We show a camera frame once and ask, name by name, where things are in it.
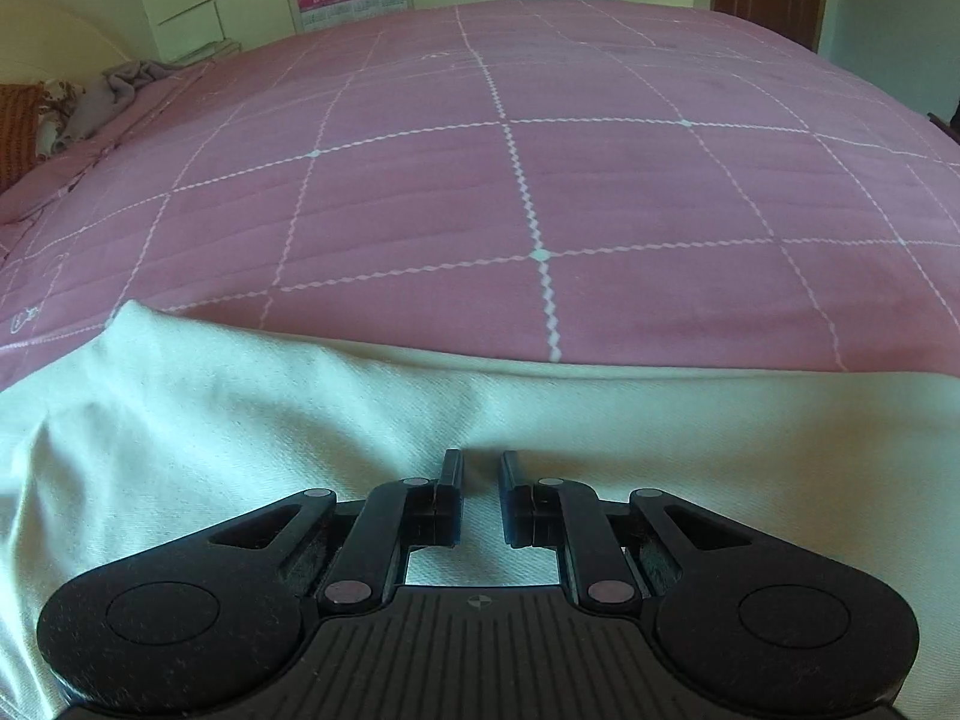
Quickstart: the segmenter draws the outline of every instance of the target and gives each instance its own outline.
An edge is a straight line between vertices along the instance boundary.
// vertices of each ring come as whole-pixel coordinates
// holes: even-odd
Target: pink bedspread
[[[522,360],[960,374],[959,197],[925,119],[732,18],[370,20],[208,70],[0,227],[0,386],[132,298]]]

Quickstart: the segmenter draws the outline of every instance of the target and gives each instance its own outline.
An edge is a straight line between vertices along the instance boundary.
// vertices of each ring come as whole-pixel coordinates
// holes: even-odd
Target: headboard
[[[42,0],[0,0],[0,83],[83,83],[130,59],[91,23]]]

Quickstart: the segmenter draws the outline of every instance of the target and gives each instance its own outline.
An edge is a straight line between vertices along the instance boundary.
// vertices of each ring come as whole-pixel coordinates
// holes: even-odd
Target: orange cushion
[[[37,113],[43,85],[0,85],[0,191],[37,163]]]

